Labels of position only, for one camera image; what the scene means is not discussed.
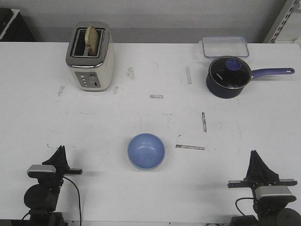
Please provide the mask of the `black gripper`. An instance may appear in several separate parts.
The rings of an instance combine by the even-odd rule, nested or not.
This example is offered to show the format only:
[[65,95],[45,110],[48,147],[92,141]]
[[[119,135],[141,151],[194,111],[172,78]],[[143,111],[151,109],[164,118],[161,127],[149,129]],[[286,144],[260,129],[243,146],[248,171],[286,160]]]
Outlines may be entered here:
[[281,179],[262,160],[259,154],[251,151],[246,177],[242,180],[229,180],[228,188],[258,188],[260,186],[295,186],[295,179]]
[[60,162],[62,167],[56,168],[54,166],[56,168],[55,174],[38,178],[38,183],[48,188],[60,188],[63,185],[63,177],[65,175],[81,175],[83,173],[82,169],[70,168],[64,145],[59,146],[56,152],[48,160],[44,161],[42,165],[59,165]]

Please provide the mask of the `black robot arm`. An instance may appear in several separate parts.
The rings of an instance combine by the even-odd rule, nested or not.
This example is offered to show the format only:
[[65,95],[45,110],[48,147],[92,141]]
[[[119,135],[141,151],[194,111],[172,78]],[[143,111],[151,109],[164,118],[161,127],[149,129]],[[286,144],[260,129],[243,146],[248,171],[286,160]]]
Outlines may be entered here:
[[269,169],[256,150],[252,150],[246,177],[243,180],[229,181],[228,188],[250,188],[252,197],[240,200],[252,200],[253,210],[257,214],[246,215],[239,208],[240,216],[231,218],[231,226],[299,226],[301,215],[287,204],[297,200],[289,186],[298,182],[294,179],[280,179],[279,175]]
[[82,169],[72,169],[68,165],[65,146],[58,147],[56,152],[40,165],[32,165],[27,170],[30,178],[38,183],[31,186],[24,195],[24,204],[30,209],[26,215],[30,219],[28,226],[67,226],[61,212],[56,212],[56,206],[63,180],[73,185],[75,183],[66,175],[81,175]]

